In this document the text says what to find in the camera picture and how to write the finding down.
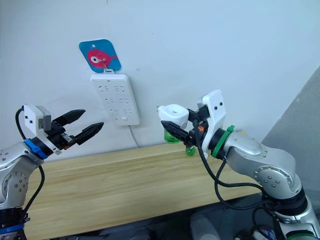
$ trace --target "gray wall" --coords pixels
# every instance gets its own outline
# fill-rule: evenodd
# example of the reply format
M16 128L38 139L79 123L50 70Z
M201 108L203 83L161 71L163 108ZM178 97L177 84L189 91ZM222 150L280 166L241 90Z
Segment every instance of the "gray wall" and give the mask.
M296 160L296 173L320 214L320 67L263 140Z

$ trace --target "power strip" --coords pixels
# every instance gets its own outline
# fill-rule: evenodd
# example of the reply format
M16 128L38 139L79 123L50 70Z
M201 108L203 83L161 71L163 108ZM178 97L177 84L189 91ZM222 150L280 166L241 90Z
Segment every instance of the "power strip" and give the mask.
M139 112L126 75L97 73L90 80L114 124L139 125Z

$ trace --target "wooden table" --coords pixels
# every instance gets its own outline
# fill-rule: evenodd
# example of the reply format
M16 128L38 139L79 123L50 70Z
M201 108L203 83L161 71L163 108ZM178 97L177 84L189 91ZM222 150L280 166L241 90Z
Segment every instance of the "wooden table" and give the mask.
M216 172L220 160L209 157ZM30 240L74 235L218 201L198 154L182 144L162 144L43 165L45 184L25 224ZM225 182L253 182L226 167ZM31 175L27 200L40 182ZM220 187L225 199L257 193L253 187Z

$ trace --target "sticker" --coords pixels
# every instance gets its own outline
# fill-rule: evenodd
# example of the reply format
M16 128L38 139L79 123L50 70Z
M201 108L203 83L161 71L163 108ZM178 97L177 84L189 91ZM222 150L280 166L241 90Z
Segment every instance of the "sticker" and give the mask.
M80 42L79 49L90 68L96 73L103 73L105 67L113 71L121 69L115 48L107 39Z

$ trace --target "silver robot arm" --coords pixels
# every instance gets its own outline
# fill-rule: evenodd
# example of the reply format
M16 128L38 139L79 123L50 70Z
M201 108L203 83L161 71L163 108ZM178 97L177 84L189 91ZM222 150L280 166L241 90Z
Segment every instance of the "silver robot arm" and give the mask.
M35 134L25 139L20 128L19 113L24 111L25 125ZM103 122L92 124L76 136L67 135L64 125L81 117L85 110L72 110L51 121L51 114L42 106L24 105L16 114L18 129L24 142L18 142L0 151L0 240L26 240L24 224L29 221L30 200L23 209L31 173L39 168L44 183L41 164L48 156L62 153L74 144L81 145L100 131Z
M296 174L293 156L234 132L234 126L223 130L226 111L220 90L203 96L198 107L193 111L176 104L160 106L158 115L163 127L187 148L197 146L195 134L199 131L196 127L184 131L186 121L198 123L204 157L226 159L235 172L251 177L263 187L268 200L276 206L272 213L285 239L320 238L319 223Z

